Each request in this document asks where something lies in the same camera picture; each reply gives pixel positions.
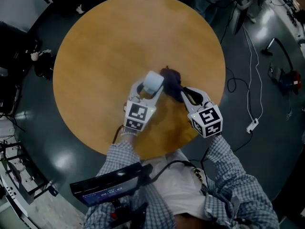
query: plaid shirt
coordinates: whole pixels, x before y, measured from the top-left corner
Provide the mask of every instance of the plaid shirt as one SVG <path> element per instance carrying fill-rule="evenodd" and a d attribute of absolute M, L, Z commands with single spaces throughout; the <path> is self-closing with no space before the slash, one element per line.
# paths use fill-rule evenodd
<path fill-rule="evenodd" d="M 207 153 L 217 170 L 215 181 L 208 179 L 203 213 L 210 220 L 224 228 L 278 229 L 277 216 L 272 204 L 255 177 L 247 175 L 238 158 L 222 136 L 216 136 Z M 140 161 L 132 146 L 122 141 L 111 145 L 107 159 L 98 176 L 121 169 Z M 175 219 L 167 204 L 153 184 L 141 187 L 133 196 L 120 199 L 131 209 L 137 209 L 148 202 L 145 229 L 173 229 Z M 104 203 L 89 208 L 85 217 L 85 229 L 109 229 L 114 207 Z M 251 222 L 240 225 L 235 219 Z"/>

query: dark floor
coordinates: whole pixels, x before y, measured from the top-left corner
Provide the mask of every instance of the dark floor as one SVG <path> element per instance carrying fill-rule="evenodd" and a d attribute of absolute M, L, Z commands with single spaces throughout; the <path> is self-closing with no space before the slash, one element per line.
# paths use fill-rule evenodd
<path fill-rule="evenodd" d="M 212 23 L 218 38 L 223 34 L 229 12 L 230 9 L 218 11 Z M 56 53 L 64 36 L 79 17 L 77 14 L 62 17 L 52 11 L 45 13 L 33 28 L 43 42 L 42 49 L 52 49 Z M 246 171 L 257 177 L 269 198 L 274 199 L 291 173 L 302 149 L 304 121 L 301 105 L 305 99 L 305 87 L 298 96 L 291 96 L 293 115 L 286 121 L 288 97 L 281 95 L 267 73 L 270 62 L 289 71 L 287 59 L 277 45 L 271 48 L 274 53 L 272 57 L 262 55 L 260 50 L 273 37 L 277 37 L 282 41 L 295 69 L 301 75 L 305 75 L 305 61 L 292 35 L 270 8 L 263 9 L 256 24 L 247 21 L 245 26 L 259 55 L 258 69 L 263 81 L 264 113 L 254 130 L 251 142 L 236 152 L 236 155 Z M 243 30 L 236 36 L 228 30 L 222 47 L 226 66 L 234 71 L 236 77 L 249 82 L 250 53 Z M 260 82 L 254 69 L 255 65 L 256 55 L 253 52 L 251 105 L 254 116 L 258 117 L 261 112 Z M 226 74 L 227 80 L 232 77 L 229 71 L 226 71 Z M 246 108 L 246 93 L 244 83 L 237 82 L 234 93 L 225 89 L 220 104 L 224 118 L 223 136 L 232 149 L 238 148 L 250 137 L 245 131 L 251 122 Z M 84 145 L 65 125 L 54 101 L 52 81 L 37 77 L 33 70 L 29 72 L 23 83 L 17 119 L 20 126 L 26 130 L 26 133 L 17 131 L 17 135 L 38 168 L 46 178 L 54 182 L 70 203 L 85 212 L 86 207 L 72 196 L 69 184 L 95 176 L 103 165 L 105 156 Z M 205 149 L 206 145 L 201 137 L 195 138 L 182 148 L 189 159 L 198 159 Z M 207 173 L 213 175 L 209 161 L 206 166 Z"/>

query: wooden tabletop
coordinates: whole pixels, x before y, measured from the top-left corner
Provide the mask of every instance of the wooden tabletop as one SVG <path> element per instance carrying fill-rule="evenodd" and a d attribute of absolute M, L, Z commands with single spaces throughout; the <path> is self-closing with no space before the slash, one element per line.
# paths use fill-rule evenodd
<path fill-rule="evenodd" d="M 53 88 L 68 128 L 87 146 L 107 154 L 132 84 L 165 66 L 182 85 L 206 91 L 219 104 L 225 64 L 208 23 L 177 0 L 108 0 L 84 14 L 57 54 Z M 197 135 L 183 104 L 162 93 L 157 112 L 140 133 L 141 158 L 172 152 Z"/>

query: screen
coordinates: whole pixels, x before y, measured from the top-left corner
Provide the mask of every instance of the screen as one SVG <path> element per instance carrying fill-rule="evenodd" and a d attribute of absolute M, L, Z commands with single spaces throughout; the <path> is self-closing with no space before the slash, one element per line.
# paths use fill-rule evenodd
<path fill-rule="evenodd" d="M 96 203 L 102 203 L 104 200 L 118 196 L 124 192 L 127 192 L 128 190 L 131 190 L 137 186 L 138 183 L 138 177 L 135 177 L 131 180 L 122 182 L 118 185 L 115 185 L 113 187 L 87 194 L 82 196 L 82 198 L 86 201 L 86 203 L 93 205 Z"/>

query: checkered sleeve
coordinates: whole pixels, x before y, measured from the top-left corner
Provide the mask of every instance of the checkered sleeve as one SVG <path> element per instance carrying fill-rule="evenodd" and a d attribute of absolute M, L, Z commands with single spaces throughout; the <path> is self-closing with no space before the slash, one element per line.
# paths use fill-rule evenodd
<path fill-rule="evenodd" d="M 135 153 L 130 143 L 122 141 L 113 144 L 108 150 L 105 164 L 97 175 L 107 174 L 139 161 L 140 157 Z M 127 204 L 129 203 L 129 197 L 123 197 L 120 201 L 122 204 Z M 110 216 L 112 212 L 114 212 L 114 207 L 111 203 L 90 207 L 85 216 L 84 229 L 110 229 L 109 222 L 112 220 Z"/>
<path fill-rule="evenodd" d="M 207 153 L 216 167 L 216 178 L 212 191 L 215 197 L 227 202 L 231 211 L 227 216 L 245 219 L 258 228 L 279 228 L 272 204 L 254 176 L 247 175 L 239 159 L 234 155 L 225 139 L 214 138 Z"/>

